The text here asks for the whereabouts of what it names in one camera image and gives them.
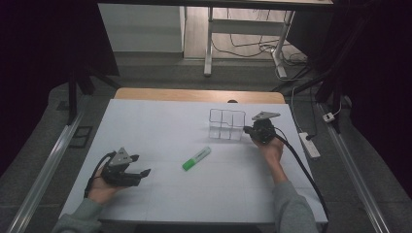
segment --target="wooden floor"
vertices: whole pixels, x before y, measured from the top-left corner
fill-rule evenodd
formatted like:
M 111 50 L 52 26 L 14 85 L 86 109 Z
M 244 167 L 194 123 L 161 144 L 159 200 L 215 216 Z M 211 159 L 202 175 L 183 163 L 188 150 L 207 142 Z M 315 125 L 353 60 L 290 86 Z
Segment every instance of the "wooden floor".
M 268 10 L 252 10 L 252 9 L 227 9 L 215 8 L 213 18 L 231 18 L 243 20 L 262 20 L 262 21 L 283 21 L 285 12 L 283 11 L 268 11 Z M 185 58 L 204 59 L 207 41 L 208 28 L 208 9 L 187 7 L 187 22 L 185 33 Z M 248 58 L 248 59 L 272 59 L 269 52 L 263 52 L 256 56 L 251 56 L 260 53 L 259 45 L 235 47 L 245 44 L 258 43 L 261 36 L 256 35 L 230 35 L 230 34 L 213 34 L 212 40 L 219 50 L 226 50 L 233 53 L 241 54 L 248 57 L 221 52 L 213 48 L 213 58 Z M 268 41 L 276 41 L 279 37 L 263 36 L 261 41 L 265 45 L 276 46 L 277 42 L 264 43 Z M 299 53 L 293 46 L 284 46 L 283 52 L 286 58 L 291 54 Z M 305 59 L 304 54 L 294 55 L 293 58 Z

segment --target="white tabletop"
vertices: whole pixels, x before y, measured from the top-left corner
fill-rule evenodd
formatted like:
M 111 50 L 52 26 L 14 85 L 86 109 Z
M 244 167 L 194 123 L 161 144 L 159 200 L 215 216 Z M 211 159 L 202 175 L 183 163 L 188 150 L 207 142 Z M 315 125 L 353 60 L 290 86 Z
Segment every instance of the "white tabletop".
M 210 109 L 244 111 L 246 125 L 252 125 L 252 117 L 261 111 L 280 113 L 272 122 L 286 134 L 310 173 L 289 105 L 114 99 L 61 214 L 71 214 L 80 205 L 97 162 L 124 147 L 129 154 L 140 155 L 126 172 L 152 171 L 139 186 L 117 193 L 101 219 L 273 223 L 274 184 L 263 157 L 249 135 L 243 134 L 240 141 L 209 138 Z M 185 172 L 182 164 L 205 146 L 212 152 Z M 315 220 L 326 222 L 319 198 L 289 150 L 284 150 L 281 163 Z

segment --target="green marker cap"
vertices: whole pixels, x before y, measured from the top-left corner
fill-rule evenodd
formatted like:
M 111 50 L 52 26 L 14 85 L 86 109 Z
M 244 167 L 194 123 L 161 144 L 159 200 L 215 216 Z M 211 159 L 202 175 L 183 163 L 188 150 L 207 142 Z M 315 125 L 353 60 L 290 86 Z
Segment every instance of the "green marker cap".
M 183 169 L 185 169 L 185 171 L 187 171 L 187 170 L 190 169 L 192 166 L 194 166 L 194 164 L 196 164 L 196 163 L 195 163 L 194 160 L 191 158 L 191 159 L 189 159 L 186 163 L 184 163 L 184 164 L 182 165 L 182 167 L 183 167 Z

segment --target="human hand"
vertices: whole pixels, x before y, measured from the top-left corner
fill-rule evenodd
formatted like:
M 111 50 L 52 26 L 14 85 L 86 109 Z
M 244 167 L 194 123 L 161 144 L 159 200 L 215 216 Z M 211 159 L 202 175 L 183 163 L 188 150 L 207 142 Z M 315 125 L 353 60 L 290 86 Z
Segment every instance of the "human hand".
M 268 144 L 262 144 L 258 141 L 253 140 L 263 155 L 264 159 L 269 166 L 270 172 L 272 174 L 273 182 L 280 183 L 287 181 L 288 178 L 283 171 L 281 165 L 281 158 L 283 153 L 284 144 L 277 138 L 272 139 Z
M 113 186 L 106 183 L 102 177 L 100 177 L 103 168 L 100 168 L 94 175 L 94 181 L 91 184 L 90 192 L 87 198 L 104 205 L 112 199 L 112 197 L 120 190 L 125 189 L 124 186 Z

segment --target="white desk leg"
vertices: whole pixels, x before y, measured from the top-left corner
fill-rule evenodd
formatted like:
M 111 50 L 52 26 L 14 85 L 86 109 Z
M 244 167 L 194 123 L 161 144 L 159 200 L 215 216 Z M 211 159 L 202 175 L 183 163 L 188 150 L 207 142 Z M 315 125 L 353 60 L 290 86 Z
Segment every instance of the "white desk leg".
M 289 27 L 291 26 L 293 13 L 294 12 L 286 12 L 285 24 L 282 28 L 282 33 L 279 37 L 278 46 L 276 47 L 274 51 L 272 51 L 272 57 L 273 57 L 273 60 L 275 61 L 276 69 L 281 79 L 287 77 L 285 68 L 281 60 L 281 52 L 282 52 L 282 46 L 286 40 L 286 36 L 288 35 Z
M 212 75 L 212 30 L 213 30 L 213 8 L 209 8 L 205 70 L 204 70 L 205 77 L 210 77 Z

